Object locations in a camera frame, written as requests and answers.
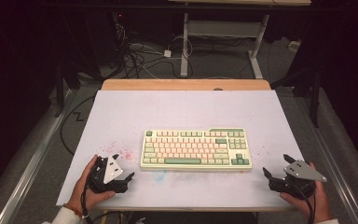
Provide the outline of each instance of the keyboard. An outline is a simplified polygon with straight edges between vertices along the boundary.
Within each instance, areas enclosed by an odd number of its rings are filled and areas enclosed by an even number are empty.
[[[247,171],[252,169],[242,128],[146,130],[141,167],[156,170]]]

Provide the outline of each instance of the power cord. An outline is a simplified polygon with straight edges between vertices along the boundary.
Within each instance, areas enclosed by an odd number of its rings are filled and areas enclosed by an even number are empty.
[[[83,100],[82,102],[80,102],[80,104],[78,104],[75,108],[73,108],[69,113],[68,115],[65,117],[65,119],[63,120],[62,122],[62,125],[61,125],[61,128],[60,128],[60,138],[61,138],[61,141],[62,141],[62,144],[63,146],[65,147],[65,149],[73,156],[75,155],[75,152],[72,151],[65,143],[65,140],[63,138],[63,133],[62,133],[62,130],[63,130],[63,126],[65,125],[65,122],[68,120],[68,118],[75,112],[75,110],[77,110],[81,105],[85,104],[88,100],[90,99],[95,99],[95,96],[96,96],[96,93],[91,96],[91,97],[88,97],[86,98],[85,100]]]
[[[85,183],[84,188],[83,188],[83,193],[81,194],[81,197],[80,197],[80,202],[81,202],[82,212],[83,212],[83,218],[86,220],[86,222],[88,224],[93,224],[98,219],[100,219],[102,217],[106,217],[106,216],[111,215],[111,214],[121,214],[121,215],[124,215],[126,217],[126,219],[127,219],[127,214],[125,214],[123,212],[118,212],[118,211],[110,211],[110,212],[104,213],[102,215],[99,215],[94,219],[91,219],[90,214],[89,214],[89,210],[86,207],[86,194],[87,194],[87,189],[89,189],[90,175],[91,175],[91,173],[94,172],[95,169],[97,169],[97,166],[93,166],[92,169],[89,171],[89,174],[87,175],[86,183]],[[121,217],[118,218],[118,223],[121,224]]]
[[[308,208],[310,209],[310,218],[308,220],[308,223],[313,224],[313,221],[315,220],[315,209],[312,208],[312,205],[310,204],[310,200],[304,195],[304,193],[301,191],[301,189],[298,188],[297,185],[295,185],[294,183],[292,183],[287,179],[285,179],[285,182],[290,186],[294,187],[297,190],[297,192],[303,197],[304,201],[307,203]],[[315,192],[313,192],[313,203],[314,203],[314,207],[316,207]]]

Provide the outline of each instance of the pink marks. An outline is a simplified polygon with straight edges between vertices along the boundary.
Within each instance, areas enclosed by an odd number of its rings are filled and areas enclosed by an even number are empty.
[[[136,158],[134,158],[132,150],[127,149],[125,147],[123,147],[122,149],[118,149],[115,142],[113,142],[108,147],[100,147],[99,151],[103,152],[103,154],[108,154],[108,156],[113,156],[118,154],[121,160],[126,160],[129,161],[130,163],[136,161]]]
[[[102,152],[106,152],[109,155],[114,155],[115,153],[115,142],[113,142],[109,147],[100,147]]]
[[[121,149],[119,152],[120,157],[126,159],[126,161],[132,161],[132,151],[128,149]]]

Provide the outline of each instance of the green keycap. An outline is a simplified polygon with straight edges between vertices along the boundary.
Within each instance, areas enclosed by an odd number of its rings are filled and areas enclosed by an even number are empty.
[[[201,164],[200,159],[165,159],[166,164]]]
[[[214,142],[217,144],[226,144],[227,140],[224,138],[216,138]]]

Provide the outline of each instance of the white paper surface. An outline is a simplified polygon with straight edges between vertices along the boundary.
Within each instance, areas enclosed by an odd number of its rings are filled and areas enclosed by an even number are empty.
[[[244,128],[252,155],[250,172],[142,171],[145,130]],[[120,210],[275,210],[290,206],[269,189],[263,167],[284,177],[302,155],[275,91],[99,91],[57,205],[67,203],[94,154],[119,154],[125,176],[135,172],[124,194],[97,208]]]

